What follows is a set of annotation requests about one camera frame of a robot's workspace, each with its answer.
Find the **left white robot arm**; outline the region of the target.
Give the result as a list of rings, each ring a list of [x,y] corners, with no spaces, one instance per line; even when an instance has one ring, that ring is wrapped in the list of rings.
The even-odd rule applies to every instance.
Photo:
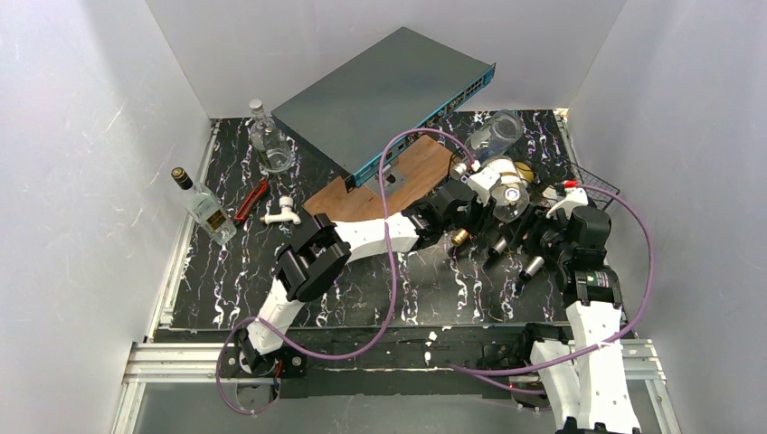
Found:
[[[344,361],[371,350],[392,321],[397,289],[391,288],[386,317],[367,344],[347,354],[313,352],[290,340],[286,333],[306,303],[321,298],[345,266],[358,259],[387,255],[392,270],[396,256],[429,248],[445,233],[481,231],[498,201],[461,181],[450,180],[435,192],[385,218],[333,222],[327,214],[309,215],[276,255],[270,291],[258,315],[232,329],[241,367],[256,374],[260,367],[286,365],[294,357]]]

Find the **gold capped wine bottle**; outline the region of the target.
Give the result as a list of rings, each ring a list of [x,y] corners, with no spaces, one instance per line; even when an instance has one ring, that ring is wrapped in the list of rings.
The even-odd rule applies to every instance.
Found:
[[[451,243],[453,244],[454,247],[458,248],[462,246],[467,240],[469,240],[470,237],[471,237],[470,232],[466,229],[461,228],[453,234],[451,238]]]

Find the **clear gold label liquor bottle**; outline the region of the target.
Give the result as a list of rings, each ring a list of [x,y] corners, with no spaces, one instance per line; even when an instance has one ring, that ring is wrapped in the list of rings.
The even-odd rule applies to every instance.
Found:
[[[185,209],[208,236],[220,245],[231,240],[237,229],[213,192],[195,183],[183,167],[175,167],[171,176],[181,189]]]

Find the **clear silver capped bottle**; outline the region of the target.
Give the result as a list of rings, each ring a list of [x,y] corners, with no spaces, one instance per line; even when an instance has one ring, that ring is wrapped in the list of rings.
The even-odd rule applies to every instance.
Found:
[[[524,134],[524,123],[513,110],[499,110],[464,141],[473,159],[464,157],[451,165],[449,176],[460,180],[483,175],[493,180],[502,174],[490,167],[497,160],[507,160],[507,151]]]

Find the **clear bottle black gold label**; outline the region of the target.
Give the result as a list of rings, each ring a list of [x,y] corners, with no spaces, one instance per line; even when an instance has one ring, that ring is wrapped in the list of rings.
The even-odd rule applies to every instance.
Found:
[[[534,172],[525,163],[506,156],[490,160],[487,168],[499,175],[498,184],[490,191],[496,201],[494,217],[504,223],[518,219],[530,204],[528,187],[534,180]]]

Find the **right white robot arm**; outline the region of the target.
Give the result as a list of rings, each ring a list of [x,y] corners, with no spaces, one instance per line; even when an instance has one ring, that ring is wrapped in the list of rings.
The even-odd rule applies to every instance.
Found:
[[[541,206],[526,212],[516,233],[530,263],[520,278],[554,269],[573,340],[561,331],[526,327],[526,357],[539,365],[560,433],[640,433],[628,391],[620,331],[623,300],[615,271],[606,263],[611,218],[580,205],[549,216]]]

